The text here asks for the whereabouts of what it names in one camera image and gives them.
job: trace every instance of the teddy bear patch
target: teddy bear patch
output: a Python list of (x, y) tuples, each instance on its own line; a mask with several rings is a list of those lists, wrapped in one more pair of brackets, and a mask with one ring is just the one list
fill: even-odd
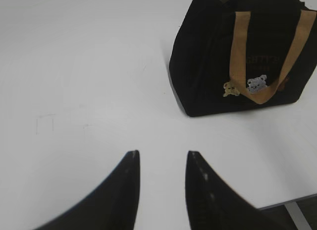
[(235, 95), (235, 96), (240, 95), (239, 90), (236, 87), (234, 87), (230, 81), (226, 82), (223, 85), (223, 88), (224, 88), (224, 94), (223, 94), (224, 97), (227, 97), (228, 95)]
[(261, 75), (260, 77), (254, 79), (248, 79), (248, 91), (250, 94), (255, 94), (261, 89), (267, 87), (266, 85), (266, 75)]

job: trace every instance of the black tote bag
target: black tote bag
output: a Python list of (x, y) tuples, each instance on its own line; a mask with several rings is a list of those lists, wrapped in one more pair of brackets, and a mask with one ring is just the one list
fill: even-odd
[(193, 0), (169, 63), (186, 114), (296, 102), (317, 65), (316, 14), (299, 0)]

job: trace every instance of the gray floor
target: gray floor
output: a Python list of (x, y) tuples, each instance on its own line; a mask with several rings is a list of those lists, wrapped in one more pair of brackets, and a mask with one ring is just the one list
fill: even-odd
[(287, 230), (317, 230), (317, 196), (286, 203), (286, 206), (288, 208), (284, 204), (266, 208), (262, 213)]

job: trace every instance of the white table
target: white table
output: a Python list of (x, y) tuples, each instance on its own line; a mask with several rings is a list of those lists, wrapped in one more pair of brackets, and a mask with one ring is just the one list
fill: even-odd
[[(317, 0), (304, 0), (317, 8)], [(191, 0), (0, 0), (0, 229), (30, 230), (141, 152), (136, 230), (189, 230), (188, 150), (264, 207), (317, 193), (317, 75), (293, 105), (189, 118), (166, 64)]]

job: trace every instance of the gray teddy bear patch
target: gray teddy bear patch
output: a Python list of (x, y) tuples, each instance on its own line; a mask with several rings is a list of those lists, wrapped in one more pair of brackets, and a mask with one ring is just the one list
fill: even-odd
[(266, 75), (261, 75), (260, 77), (254, 79), (248, 79), (248, 91), (250, 94), (255, 94), (261, 89), (267, 87), (266, 85)]

